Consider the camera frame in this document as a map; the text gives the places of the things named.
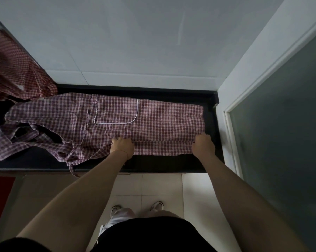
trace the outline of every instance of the hand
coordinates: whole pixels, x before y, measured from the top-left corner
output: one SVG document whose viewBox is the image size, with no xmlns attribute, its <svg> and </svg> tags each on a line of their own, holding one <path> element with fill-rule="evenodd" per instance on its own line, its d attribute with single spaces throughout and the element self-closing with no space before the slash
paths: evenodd
<svg viewBox="0 0 316 252">
<path fill-rule="evenodd" d="M 113 138 L 111 140 L 113 143 L 111 144 L 110 153 L 118 150 L 125 152 L 127 156 L 127 160 L 129 160 L 133 153 L 135 152 L 135 144 L 132 143 L 131 139 L 124 139 L 123 137 Z"/>
<path fill-rule="evenodd" d="M 195 136 L 195 143 L 192 144 L 193 155 L 198 159 L 205 156 L 215 155 L 215 146 L 210 135 L 198 134 Z"/>
</svg>

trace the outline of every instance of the white piping trim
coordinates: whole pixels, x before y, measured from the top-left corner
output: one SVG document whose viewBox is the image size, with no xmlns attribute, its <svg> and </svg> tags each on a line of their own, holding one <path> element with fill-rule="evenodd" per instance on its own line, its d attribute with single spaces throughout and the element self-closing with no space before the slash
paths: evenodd
<svg viewBox="0 0 316 252">
<path fill-rule="evenodd" d="M 96 114 L 95 114 L 95 118 L 94 118 L 94 122 L 91 123 L 92 125 L 123 125 L 123 124 L 129 124 L 129 123 L 132 123 L 133 121 L 136 120 L 137 116 L 138 116 L 138 99 L 137 99 L 137 107 L 136 107 L 136 116 L 134 118 L 134 120 L 130 121 L 130 122 L 126 122 L 126 123 L 96 123 L 96 116 L 97 116 L 97 97 L 98 95 L 96 96 Z"/>
</svg>

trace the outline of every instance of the white door frame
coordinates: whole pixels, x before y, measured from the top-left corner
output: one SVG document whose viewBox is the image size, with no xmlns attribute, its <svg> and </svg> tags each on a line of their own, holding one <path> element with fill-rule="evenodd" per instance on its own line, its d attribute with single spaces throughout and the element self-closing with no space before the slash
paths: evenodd
<svg viewBox="0 0 316 252">
<path fill-rule="evenodd" d="M 219 88 L 216 115 L 223 156 L 241 178 L 230 111 L 315 36 L 316 0 L 284 0 Z"/>
</svg>

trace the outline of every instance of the black shirt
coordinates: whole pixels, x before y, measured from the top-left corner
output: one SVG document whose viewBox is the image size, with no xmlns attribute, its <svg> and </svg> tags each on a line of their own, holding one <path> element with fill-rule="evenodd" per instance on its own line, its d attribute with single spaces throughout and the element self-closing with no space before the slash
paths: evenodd
<svg viewBox="0 0 316 252">
<path fill-rule="evenodd" d="M 0 243 L 0 251 L 49 250 L 25 238 Z M 106 229 L 91 250 L 100 251 L 213 251 L 216 250 L 186 220 L 176 217 L 134 218 Z"/>
</svg>

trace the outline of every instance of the white shoe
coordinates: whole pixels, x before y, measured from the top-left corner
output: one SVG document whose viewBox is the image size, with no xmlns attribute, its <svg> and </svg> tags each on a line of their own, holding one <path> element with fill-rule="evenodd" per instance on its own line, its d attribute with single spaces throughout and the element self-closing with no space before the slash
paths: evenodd
<svg viewBox="0 0 316 252">
<path fill-rule="evenodd" d="M 164 204 L 162 202 L 155 202 L 150 210 L 163 210 L 164 209 Z"/>
<path fill-rule="evenodd" d="M 122 206 L 120 205 L 115 205 L 114 207 L 111 208 L 111 212 L 110 212 L 110 218 L 112 218 L 114 216 L 114 214 L 116 213 L 116 211 L 120 210 L 122 208 Z"/>
</svg>

